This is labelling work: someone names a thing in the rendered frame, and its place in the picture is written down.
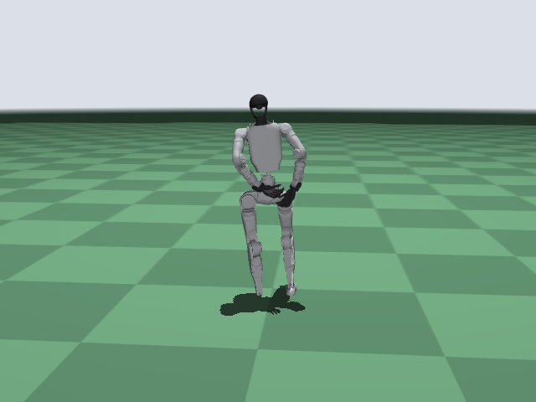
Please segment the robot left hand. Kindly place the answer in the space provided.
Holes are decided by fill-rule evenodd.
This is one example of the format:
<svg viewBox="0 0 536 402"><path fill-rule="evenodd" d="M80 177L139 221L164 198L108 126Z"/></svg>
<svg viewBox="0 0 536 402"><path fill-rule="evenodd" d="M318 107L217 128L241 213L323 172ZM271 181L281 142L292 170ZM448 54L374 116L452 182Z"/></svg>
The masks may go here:
<svg viewBox="0 0 536 402"><path fill-rule="evenodd" d="M280 184L270 186L270 185L264 185L264 183L261 183L259 187L252 186L252 188L257 192L263 192L264 195L269 196L271 198L277 198L279 197L284 190L284 187L282 189L276 189L277 187L280 187Z"/></svg>

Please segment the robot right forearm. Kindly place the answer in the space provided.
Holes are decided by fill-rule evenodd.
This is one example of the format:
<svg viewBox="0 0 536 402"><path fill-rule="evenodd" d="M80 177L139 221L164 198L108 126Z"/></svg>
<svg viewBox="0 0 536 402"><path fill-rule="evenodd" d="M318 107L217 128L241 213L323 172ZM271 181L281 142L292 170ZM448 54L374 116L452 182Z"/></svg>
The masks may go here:
<svg viewBox="0 0 536 402"><path fill-rule="evenodd" d="M304 167L307 164L307 157L305 159L299 159L295 161L295 169L293 173L293 179L291 182L291 186L295 187L298 183L302 184L303 179L303 173L304 173Z"/></svg>

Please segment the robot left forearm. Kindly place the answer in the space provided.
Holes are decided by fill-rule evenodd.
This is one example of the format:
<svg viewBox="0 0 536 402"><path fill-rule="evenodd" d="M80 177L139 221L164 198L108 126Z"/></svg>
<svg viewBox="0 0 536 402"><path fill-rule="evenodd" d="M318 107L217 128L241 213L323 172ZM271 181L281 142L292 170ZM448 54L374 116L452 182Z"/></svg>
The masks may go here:
<svg viewBox="0 0 536 402"><path fill-rule="evenodd" d="M259 187L261 185L261 182L251 172L251 170L250 170L248 165L243 165L243 166L235 167L235 168L239 172L239 174L242 174L242 176L245 178L246 182L251 186L251 188L252 188L252 186Z"/></svg>

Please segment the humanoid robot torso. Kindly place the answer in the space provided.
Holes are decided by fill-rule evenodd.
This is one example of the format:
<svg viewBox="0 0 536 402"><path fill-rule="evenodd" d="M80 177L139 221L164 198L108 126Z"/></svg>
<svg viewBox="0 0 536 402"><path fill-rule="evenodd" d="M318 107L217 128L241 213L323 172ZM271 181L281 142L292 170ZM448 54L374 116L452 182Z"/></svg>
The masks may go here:
<svg viewBox="0 0 536 402"><path fill-rule="evenodd" d="M268 125L247 126L246 141L250 152L250 161L258 173L262 174L261 182L264 185L274 186L276 181L271 171L279 170L282 160L281 130L277 123L272 120ZM279 189L277 187L276 189ZM257 192L257 204L276 204L277 198L271 198Z"/></svg>

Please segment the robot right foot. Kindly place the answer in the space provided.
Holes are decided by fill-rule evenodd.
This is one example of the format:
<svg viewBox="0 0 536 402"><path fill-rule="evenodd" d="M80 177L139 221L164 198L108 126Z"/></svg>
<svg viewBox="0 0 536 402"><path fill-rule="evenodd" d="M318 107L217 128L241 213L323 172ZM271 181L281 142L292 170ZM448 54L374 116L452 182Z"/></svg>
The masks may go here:
<svg viewBox="0 0 536 402"><path fill-rule="evenodd" d="M296 295L296 290L297 290L296 283L294 283L294 289L291 288L291 285L290 285L290 288L287 288L287 285L286 285L286 294L288 296L295 296Z"/></svg>

